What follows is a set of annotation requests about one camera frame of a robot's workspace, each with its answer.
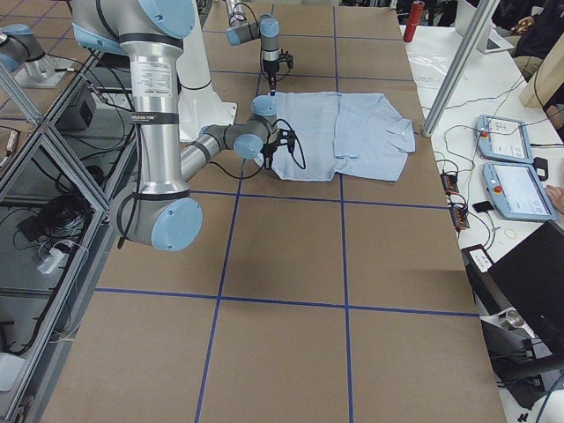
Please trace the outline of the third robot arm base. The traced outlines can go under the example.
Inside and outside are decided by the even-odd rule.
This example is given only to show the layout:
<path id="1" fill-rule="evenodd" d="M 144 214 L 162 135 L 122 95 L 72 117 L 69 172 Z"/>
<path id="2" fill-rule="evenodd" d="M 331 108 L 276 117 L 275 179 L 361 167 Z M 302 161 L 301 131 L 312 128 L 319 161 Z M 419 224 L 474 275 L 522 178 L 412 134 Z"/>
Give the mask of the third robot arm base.
<path id="1" fill-rule="evenodd" d="M 1 65 L 26 88 L 55 88 L 75 67 L 72 59 L 49 56 L 24 24 L 1 28 Z"/>

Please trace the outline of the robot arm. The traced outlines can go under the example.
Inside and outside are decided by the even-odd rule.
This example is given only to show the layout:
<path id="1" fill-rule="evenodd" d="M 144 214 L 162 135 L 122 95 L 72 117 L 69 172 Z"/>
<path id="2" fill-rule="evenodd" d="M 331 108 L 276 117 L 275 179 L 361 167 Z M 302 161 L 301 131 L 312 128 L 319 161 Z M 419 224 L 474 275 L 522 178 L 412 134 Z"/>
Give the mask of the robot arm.
<path id="1" fill-rule="evenodd" d="M 130 61 L 137 179 L 112 200 L 111 223 L 122 241 L 185 249 L 203 221 L 189 180 L 224 150 L 270 167 L 296 134 L 272 94 L 254 98 L 249 119 L 234 124 L 234 106 L 212 89 L 195 2 L 75 1 L 71 9 L 80 46 Z"/>
<path id="2" fill-rule="evenodd" d="M 269 87 L 269 95 L 274 96 L 279 81 L 278 72 L 284 63 L 286 74 L 293 69 L 293 55 L 279 46 L 279 22 L 270 14 L 260 17 L 242 1 L 225 1 L 228 16 L 226 37 L 231 46 L 238 46 L 259 40 L 260 68 Z"/>

